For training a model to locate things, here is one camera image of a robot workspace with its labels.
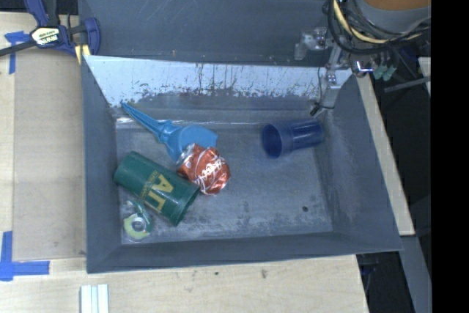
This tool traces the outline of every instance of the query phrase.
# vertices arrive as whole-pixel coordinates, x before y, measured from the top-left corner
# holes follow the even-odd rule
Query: clamp
[[[26,10],[33,15],[37,27],[29,33],[29,40],[0,50],[0,56],[13,54],[30,47],[52,48],[76,56],[81,61],[81,48],[95,55],[100,47],[100,30],[95,18],[86,18],[84,23],[73,28],[60,25],[57,15],[57,0],[24,0]],[[78,45],[73,35],[86,32],[87,44]]]

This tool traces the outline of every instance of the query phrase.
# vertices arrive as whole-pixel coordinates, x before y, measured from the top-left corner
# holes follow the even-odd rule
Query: gray bin
[[[308,117],[317,99],[315,77],[318,67],[327,62],[328,51],[311,52],[301,64],[293,62],[292,54],[303,26],[323,26],[320,4],[304,0],[197,0],[198,6],[179,19],[175,16],[178,7],[182,7],[180,13],[189,7],[184,2],[153,1],[79,2],[80,16],[96,17],[103,33],[102,56],[88,57],[81,71],[88,272],[400,250],[402,244],[354,76],[344,77],[346,82],[335,109],[317,117],[325,131],[323,143],[275,161],[262,151],[260,130],[265,123]],[[221,5],[214,7],[214,2],[219,1]],[[216,20],[223,20],[226,12],[233,10],[233,4],[237,4],[236,12],[240,14],[229,16],[232,21],[239,21],[229,39],[252,32],[251,29],[256,29],[255,35],[262,30],[275,34],[273,29],[263,27],[273,27],[275,19],[277,26],[284,24],[283,28],[274,28],[280,34],[285,32],[283,42],[273,46],[244,40],[240,46],[245,48],[236,48],[229,47],[229,39],[219,38],[217,43],[210,38],[198,40],[198,7],[205,12],[212,5],[211,19],[217,24]],[[248,10],[260,14],[256,18],[244,17]],[[289,12],[303,17],[288,18]],[[147,22],[139,23],[137,16]],[[147,39],[155,33],[164,34],[168,24],[160,22],[170,16],[172,32],[180,28],[177,43],[180,47],[189,46],[181,54],[175,53],[173,59],[166,55],[163,44],[152,45]],[[121,34],[124,24],[133,31],[127,39]],[[172,51],[179,51],[172,44],[174,38],[173,35],[165,43]],[[203,55],[217,56],[219,60],[204,60]],[[272,63],[269,56],[276,56],[276,61]],[[159,73],[152,77],[151,72],[162,67],[166,76]],[[213,78],[219,70],[238,70],[236,79],[227,78],[215,85]],[[243,70],[251,73],[243,76]],[[284,78],[287,85],[283,91],[275,92],[260,82],[266,70],[271,74],[270,81]],[[201,73],[197,76],[200,86],[184,87],[187,80],[181,72],[186,72],[187,77]],[[175,76],[181,77],[179,90],[161,89]],[[304,76],[311,78],[309,84],[301,81]],[[244,84],[255,87],[256,95],[245,90]],[[132,150],[168,168],[175,167],[164,146],[130,121],[119,106],[121,100],[132,100],[156,119],[213,129],[218,133],[217,148],[232,170],[228,186],[217,196],[198,197],[177,227],[153,215],[155,230],[140,243],[123,236],[120,207],[129,196],[114,184],[113,173],[123,156]]]

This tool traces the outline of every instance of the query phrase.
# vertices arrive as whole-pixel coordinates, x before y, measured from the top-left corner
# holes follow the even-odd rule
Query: wooden table
[[[0,12],[0,48],[9,45],[3,38],[5,33],[19,30],[29,32],[34,27],[34,19],[27,13]],[[71,56],[57,51],[40,51],[31,48],[17,54],[17,69],[27,66],[28,63],[31,67],[34,62],[41,64],[44,61],[62,68],[64,65],[71,70],[77,65]],[[88,275],[86,259],[80,250],[84,246],[81,244],[84,241],[83,210],[71,214],[74,220],[63,223],[63,226],[55,228],[51,233],[48,232],[51,222],[57,221],[57,218],[63,215],[59,206],[68,194],[63,181],[52,179],[52,185],[62,184],[64,187],[61,193],[55,195],[48,195],[51,189],[56,188],[52,185],[32,186],[32,189],[39,190],[40,196],[45,196],[50,202],[48,207],[37,205],[33,210],[27,210],[28,205],[32,206],[20,201],[24,192],[15,192],[15,187],[24,182],[15,176],[14,170],[15,134],[18,135],[15,133],[15,75],[8,74],[8,62],[8,56],[0,58],[0,232],[13,229],[14,257],[15,254],[21,253],[15,249],[31,249],[30,258],[34,258],[32,255],[35,251],[39,254],[49,252],[53,256],[49,258],[52,259],[50,275],[16,276],[12,282],[0,282],[0,312],[79,312],[79,290],[85,284],[108,285],[110,312],[368,311],[355,256]],[[51,79],[55,79],[56,85],[60,85],[60,77],[51,77]],[[413,224],[371,81],[369,78],[364,78],[359,80],[359,85],[399,233],[413,235],[415,233]],[[57,96],[61,100],[61,106],[66,106],[67,100],[76,104],[77,96],[81,100],[80,93],[63,94]],[[33,96],[31,106],[34,107],[31,111],[36,111],[37,116],[41,116],[41,121],[46,122],[48,117],[44,115],[47,115],[47,111],[52,111],[53,107],[38,108],[41,105],[35,101],[38,99]],[[26,111],[24,116],[31,116],[31,113]],[[70,117],[63,120],[60,120],[60,117],[51,119],[55,122],[54,134],[57,138],[70,130],[68,123],[70,119]],[[38,131],[29,136],[29,147],[34,148],[41,143],[44,144],[43,133]],[[82,150],[79,145],[73,146],[75,149],[70,150],[70,145],[74,143],[62,143],[60,139],[48,141],[53,145],[62,144],[64,148],[68,147],[59,152],[57,149],[54,150],[55,155],[61,160],[67,160],[71,158],[70,156],[74,161],[80,160]],[[43,150],[43,153],[37,155],[37,158],[51,157],[47,150]],[[50,174],[56,172],[52,170],[52,172],[37,171],[37,173],[50,177]],[[76,202],[72,209],[78,210],[82,205]],[[21,229],[22,221],[29,221],[29,226],[36,226],[34,231],[38,232],[38,237],[45,241],[38,243],[34,236],[15,239],[15,229]],[[62,245],[58,241],[52,241],[53,236],[66,237],[69,240]],[[54,253],[54,248],[60,248],[63,254],[70,253],[73,256],[61,257],[60,252]]]

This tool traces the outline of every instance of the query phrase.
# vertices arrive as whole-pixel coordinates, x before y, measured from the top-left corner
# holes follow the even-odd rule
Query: metal bracket
[[[332,52],[330,53],[329,62],[326,65],[326,72],[323,77],[321,77],[321,101],[320,105],[326,108],[333,108],[339,91],[342,87],[338,83],[336,77],[337,70],[349,69],[349,65],[346,62],[341,61],[341,49],[336,44],[333,45]]]
[[[327,38],[328,28],[319,27],[315,29],[304,29],[301,31],[300,42],[295,44],[295,60],[302,60],[306,52],[321,51],[331,47],[332,38]]]

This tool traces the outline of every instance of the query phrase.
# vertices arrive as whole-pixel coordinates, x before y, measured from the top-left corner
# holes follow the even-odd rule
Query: blue clamp
[[[0,281],[14,276],[48,275],[50,261],[12,262],[12,231],[3,233],[0,256]]]
[[[30,34],[28,41],[18,45],[12,45],[0,50],[0,56],[13,54],[17,51],[36,46],[38,48],[52,48],[65,52],[71,56],[77,56],[72,35],[86,32],[89,52],[97,54],[100,47],[100,30],[95,18],[87,18],[82,25],[70,28],[60,25],[59,16],[56,13],[56,0],[24,0],[26,10],[37,23],[37,28]]]
[[[24,32],[13,32],[13,33],[6,33],[5,34],[6,40],[10,43],[10,45],[14,46],[18,43],[29,42],[31,40],[31,36]],[[10,55],[10,68],[8,73],[11,75],[16,71],[16,55],[12,53]]]

